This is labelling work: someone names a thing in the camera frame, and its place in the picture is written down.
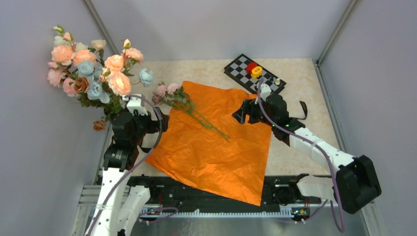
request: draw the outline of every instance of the gray wall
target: gray wall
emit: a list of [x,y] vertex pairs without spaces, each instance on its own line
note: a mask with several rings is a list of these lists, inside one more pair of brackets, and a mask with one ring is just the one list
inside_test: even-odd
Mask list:
[[369,156],[389,235],[415,235],[417,1],[363,0],[324,64],[349,150]]
[[79,0],[0,3],[0,232],[69,234],[82,187],[93,180],[105,133],[46,80],[61,24],[89,43],[100,35]]
[[146,60],[317,58],[349,0],[92,0]]

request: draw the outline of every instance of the beige tabletop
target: beige tabletop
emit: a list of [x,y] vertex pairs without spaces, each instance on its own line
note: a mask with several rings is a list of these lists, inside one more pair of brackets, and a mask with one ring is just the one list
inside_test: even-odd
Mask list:
[[[154,72],[155,82],[145,88],[141,83],[133,85],[131,94],[141,93],[150,100],[152,92],[160,81],[178,83],[193,81],[199,84],[218,87],[221,89],[242,89],[237,82],[223,73],[223,68],[233,59],[227,60],[179,60],[179,61],[150,61],[133,68],[130,72],[138,75],[142,68]],[[294,59],[253,59],[265,69],[287,82],[280,93],[288,104],[288,111],[292,117],[303,117],[299,101],[304,101],[308,107],[307,120],[302,122],[314,134],[334,147],[338,147],[336,136],[330,122],[326,103],[319,85],[319,81],[311,58]],[[132,83],[137,82],[137,76],[131,77]],[[159,105],[162,112],[168,114],[170,107]],[[147,135],[144,146],[151,147],[157,135]],[[268,163],[265,175],[298,175],[300,173],[327,174],[327,172],[298,150],[288,147],[278,141],[273,135],[269,146]],[[143,163],[134,172],[134,176],[166,176],[148,163]]]

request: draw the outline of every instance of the chessboard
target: chessboard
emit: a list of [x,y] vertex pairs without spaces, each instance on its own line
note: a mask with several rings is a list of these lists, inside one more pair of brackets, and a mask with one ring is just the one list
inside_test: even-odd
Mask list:
[[258,78],[252,78],[251,75],[246,72],[246,67],[251,62],[254,61],[244,54],[241,54],[230,64],[224,67],[224,73],[252,94],[256,94],[258,83],[261,78],[264,79],[265,84],[269,85],[272,93],[279,93],[284,89],[287,83],[279,80],[279,84],[276,84],[275,82],[279,79],[279,77],[272,74],[259,64],[258,66],[262,67],[262,74]]

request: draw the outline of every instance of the orange fabric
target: orange fabric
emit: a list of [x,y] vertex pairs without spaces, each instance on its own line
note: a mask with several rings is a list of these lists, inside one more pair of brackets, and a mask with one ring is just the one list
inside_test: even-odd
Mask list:
[[262,123],[239,124],[232,117],[244,99],[256,95],[189,81],[182,85],[197,111],[229,135],[230,141],[172,109],[168,130],[147,162],[188,186],[260,206],[271,128]]

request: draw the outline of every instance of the wrinkled orange cloth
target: wrinkled orange cloth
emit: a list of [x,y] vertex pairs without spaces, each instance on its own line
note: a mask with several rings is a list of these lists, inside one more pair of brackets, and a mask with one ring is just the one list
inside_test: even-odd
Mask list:
[[262,123],[239,124],[232,117],[244,99],[256,95],[189,81],[182,85],[196,110],[229,135],[230,141],[172,109],[168,130],[147,162],[188,186],[259,206],[271,128]]

